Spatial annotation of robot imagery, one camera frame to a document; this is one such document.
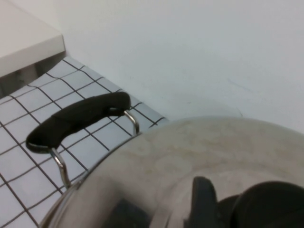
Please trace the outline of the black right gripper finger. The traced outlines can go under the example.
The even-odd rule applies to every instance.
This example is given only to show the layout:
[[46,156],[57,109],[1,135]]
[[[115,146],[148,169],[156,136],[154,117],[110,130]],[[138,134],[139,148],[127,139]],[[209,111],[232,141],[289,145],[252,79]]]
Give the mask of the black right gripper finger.
[[219,227],[216,192],[212,182],[205,177],[195,177],[193,179],[191,227]]

